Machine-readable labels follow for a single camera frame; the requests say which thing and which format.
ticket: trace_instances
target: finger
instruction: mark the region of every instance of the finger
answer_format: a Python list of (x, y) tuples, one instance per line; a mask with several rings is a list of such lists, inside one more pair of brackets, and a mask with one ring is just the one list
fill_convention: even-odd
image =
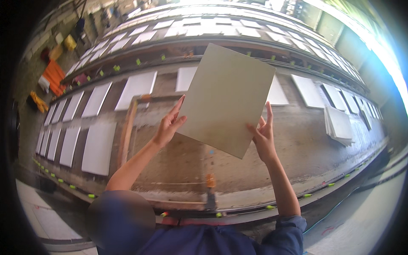
[(264, 117), (261, 116), (261, 117), (259, 118), (259, 126), (262, 127), (262, 126), (265, 125), (265, 124), (266, 124), (265, 119), (264, 119)]
[(254, 138), (261, 138), (262, 134), (251, 124), (246, 124), (246, 128), (249, 130), (249, 132), (251, 132), (251, 134), (253, 134)]
[(175, 115), (178, 111), (180, 111), (181, 105), (183, 104), (184, 98), (186, 95), (183, 95), (180, 97), (176, 105), (173, 107), (173, 109), (169, 112), (169, 115)]
[(187, 116), (182, 116), (182, 117), (180, 117), (178, 120), (176, 120), (175, 122), (174, 122), (174, 124), (173, 125), (171, 125), (171, 128), (174, 130), (174, 132), (179, 128), (179, 127), (181, 127), (185, 122), (186, 122), (186, 120), (187, 120)]
[(271, 104), (269, 101), (266, 102), (266, 112), (268, 113), (268, 119), (266, 120), (267, 124), (272, 125), (272, 120), (273, 120), (273, 113), (272, 113), (272, 108)]

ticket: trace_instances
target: orange object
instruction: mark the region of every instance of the orange object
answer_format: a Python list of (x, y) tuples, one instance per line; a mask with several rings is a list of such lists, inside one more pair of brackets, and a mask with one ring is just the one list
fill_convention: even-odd
[(60, 85), (62, 79), (65, 78), (65, 73), (61, 67), (53, 59), (50, 59), (47, 68), (42, 74), (45, 79), (50, 82), (50, 90), (54, 92), (55, 95), (61, 96), (65, 86)]

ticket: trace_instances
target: person's right hand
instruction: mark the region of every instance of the person's right hand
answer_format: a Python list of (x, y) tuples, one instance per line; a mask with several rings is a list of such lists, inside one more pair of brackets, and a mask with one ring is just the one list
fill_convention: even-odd
[(248, 130), (254, 136), (252, 140), (255, 143), (259, 158), (265, 163), (267, 163), (271, 157), (276, 155), (275, 145), (273, 143), (273, 113), (269, 101), (266, 102), (266, 111), (268, 113), (268, 119), (265, 122), (264, 118), (261, 116), (259, 119), (259, 128), (255, 128), (251, 124), (246, 124)]

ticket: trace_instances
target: hand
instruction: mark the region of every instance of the hand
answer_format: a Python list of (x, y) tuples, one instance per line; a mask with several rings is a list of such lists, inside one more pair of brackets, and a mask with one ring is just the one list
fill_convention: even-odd
[(255, 128), (251, 124), (246, 124), (248, 130), (254, 135), (252, 140), (255, 143), (259, 158), (265, 163), (276, 156), (272, 130), (273, 113), (269, 101), (266, 102), (266, 111), (268, 113), (268, 119), (265, 122), (261, 116), (259, 119), (259, 128)]
[(176, 130), (181, 127), (187, 120), (186, 116), (182, 116), (177, 119), (178, 113), (180, 112), (180, 108), (185, 97), (186, 95), (183, 95), (178, 100), (173, 109), (162, 118), (159, 130), (152, 138), (152, 142), (157, 144), (160, 148), (163, 148), (164, 146), (166, 146), (166, 144), (168, 144), (169, 141), (171, 141)]

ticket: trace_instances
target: shirt sleeve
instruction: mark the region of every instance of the shirt sleeve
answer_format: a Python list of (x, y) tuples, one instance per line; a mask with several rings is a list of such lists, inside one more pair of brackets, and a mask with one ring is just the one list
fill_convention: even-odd
[(276, 228), (262, 240), (283, 254), (303, 254), (303, 232), (306, 220), (302, 216), (283, 217), (276, 221)]

